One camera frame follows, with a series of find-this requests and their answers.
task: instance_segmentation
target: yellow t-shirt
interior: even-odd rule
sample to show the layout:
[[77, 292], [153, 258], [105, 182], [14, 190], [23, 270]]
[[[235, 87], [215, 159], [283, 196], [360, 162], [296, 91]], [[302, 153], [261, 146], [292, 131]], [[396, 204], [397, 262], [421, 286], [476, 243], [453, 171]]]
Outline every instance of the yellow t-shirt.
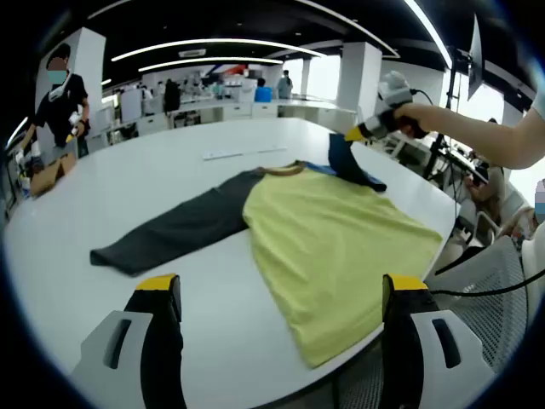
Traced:
[[421, 277], [441, 236], [364, 187], [310, 169], [266, 175], [244, 206], [252, 251], [308, 365], [382, 322], [382, 275]]

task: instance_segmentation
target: face mask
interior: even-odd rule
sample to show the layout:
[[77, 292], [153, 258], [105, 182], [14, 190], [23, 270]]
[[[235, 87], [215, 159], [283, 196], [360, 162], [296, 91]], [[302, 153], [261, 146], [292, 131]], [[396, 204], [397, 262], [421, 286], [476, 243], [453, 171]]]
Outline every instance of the face mask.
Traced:
[[60, 85], [65, 82], [66, 71], [48, 71], [49, 80], [56, 85]]

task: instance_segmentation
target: cardboard box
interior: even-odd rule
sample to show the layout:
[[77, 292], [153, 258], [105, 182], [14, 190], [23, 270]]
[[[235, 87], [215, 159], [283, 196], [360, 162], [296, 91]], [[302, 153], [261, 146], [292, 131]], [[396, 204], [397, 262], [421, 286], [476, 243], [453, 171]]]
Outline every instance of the cardboard box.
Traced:
[[73, 153], [68, 153], [46, 166], [44, 170], [32, 178], [31, 195], [37, 197], [51, 190], [55, 183], [72, 170], [75, 165], [76, 156]]

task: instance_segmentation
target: white table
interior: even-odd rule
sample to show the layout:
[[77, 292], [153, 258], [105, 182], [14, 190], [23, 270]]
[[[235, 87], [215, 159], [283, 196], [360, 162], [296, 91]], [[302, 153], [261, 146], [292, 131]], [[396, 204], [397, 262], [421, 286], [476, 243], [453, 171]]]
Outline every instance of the white table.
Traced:
[[[51, 192], [22, 203], [5, 229], [7, 258], [22, 311], [46, 354], [68, 374], [79, 361], [80, 343], [111, 311], [123, 310], [137, 284], [174, 272], [181, 277], [181, 376], [190, 408], [259, 406], [314, 383], [353, 357], [380, 326], [322, 366], [305, 365], [254, 263], [248, 231], [137, 278], [89, 263], [89, 250], [241, 170], [296, 158], [326, 164], [329, 133], [297, 118], [168, 130], [83, 158]], [[211, 147], [258, 150], [271, 143], [287, 149], [201, 159]], [[353, 152], [388, 185], [385, 195], [403, 212], [441, 234], [442, 248], [454, 225], [452, 199], [362, 144]]]

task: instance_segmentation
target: black t-shirt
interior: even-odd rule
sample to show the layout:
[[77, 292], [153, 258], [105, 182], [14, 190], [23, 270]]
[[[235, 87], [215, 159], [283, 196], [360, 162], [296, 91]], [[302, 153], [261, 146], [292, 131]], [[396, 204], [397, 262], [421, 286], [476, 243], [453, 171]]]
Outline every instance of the black t-shirt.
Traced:
[[32, 121], [37, 126], [44, 126], [47, 122], [54, 135], [54, 143], [58, 147], [66, 145], [66, 137], [72, 131], [70, 116], [77, 112], [77, 105], [82, 105], [87, 92], [83, 86], [83, 78], [72, 74], [66, 84], [65, 92], [54, 101], [49, 100], [49, 92], [42, 98], [37, 109], [36, 117]]

